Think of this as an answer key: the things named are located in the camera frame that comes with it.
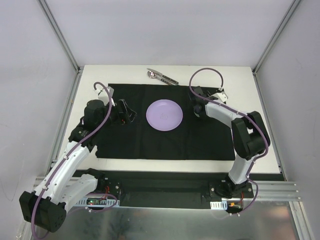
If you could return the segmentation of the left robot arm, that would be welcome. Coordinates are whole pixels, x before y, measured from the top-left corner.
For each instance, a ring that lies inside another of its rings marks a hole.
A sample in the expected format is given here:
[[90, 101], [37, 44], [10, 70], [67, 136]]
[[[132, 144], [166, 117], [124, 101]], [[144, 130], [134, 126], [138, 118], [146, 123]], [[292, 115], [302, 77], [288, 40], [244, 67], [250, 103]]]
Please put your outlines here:
[[80, 163], [98, 144], [98, 134], [110, 126], [132, 123], [137, 113], [124, 99], [105, 104], [102, 100], [90, 100], [84, 115], [72, 130], [63, 154], [43, 181], [32, 191], [24, 191], [19, 203], [25, 221], [31, 224], [31, 232], [40, 227], [56, 232], [64, 223], [67, 213], [89, 193], [107, 192], [107, 177], [93, 168], [87, 169], [79, 180], [68, 186]]

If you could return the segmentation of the purple plate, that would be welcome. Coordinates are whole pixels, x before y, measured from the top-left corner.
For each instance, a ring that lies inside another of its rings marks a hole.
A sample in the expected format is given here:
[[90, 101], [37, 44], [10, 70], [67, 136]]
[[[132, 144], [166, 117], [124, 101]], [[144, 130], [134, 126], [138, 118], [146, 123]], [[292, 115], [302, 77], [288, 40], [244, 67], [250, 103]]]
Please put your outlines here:
[[169, 99], [156, 100], [146, 110], [146, 120], [155, 130], [167, 132], [176, 129], [183, 120], [183, 110]]

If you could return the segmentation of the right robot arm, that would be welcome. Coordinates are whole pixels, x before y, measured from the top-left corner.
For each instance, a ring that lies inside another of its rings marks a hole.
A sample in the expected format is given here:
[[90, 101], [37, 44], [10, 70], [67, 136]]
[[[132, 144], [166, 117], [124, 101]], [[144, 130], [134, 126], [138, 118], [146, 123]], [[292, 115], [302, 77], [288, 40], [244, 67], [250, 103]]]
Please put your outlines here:
[[222, 198], [235, 198], [248, 183], [255, 161], [268, 153], [271, 144], [262, 116], [257, 111], [235, 110], [217, 95], [207, 97], [200, 86], [190, 86], [189, 90], [197, 117], [215, 119], [231, 130], [235, 160], [224, 181], [214, 187], [214, 192]]

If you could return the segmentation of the black cloth placemat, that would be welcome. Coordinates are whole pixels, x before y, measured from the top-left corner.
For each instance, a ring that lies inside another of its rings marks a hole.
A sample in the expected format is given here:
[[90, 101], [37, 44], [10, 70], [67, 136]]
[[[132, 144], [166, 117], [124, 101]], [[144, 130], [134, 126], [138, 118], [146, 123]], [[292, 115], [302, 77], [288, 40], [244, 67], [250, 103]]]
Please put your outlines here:
[[[116, 84], [113, 99], [124, 99], [137, 113], [129, 124], [101, 129], [97, 158], [147, 160], [233, 161], [235, 153], [229, 127], [216, 119], [194, 114], [188, 86]], [[147, 108], [157, 100], [176, 102], [183, 111], [180, 125], [171, 131], [152, 128], [146, 119]]]

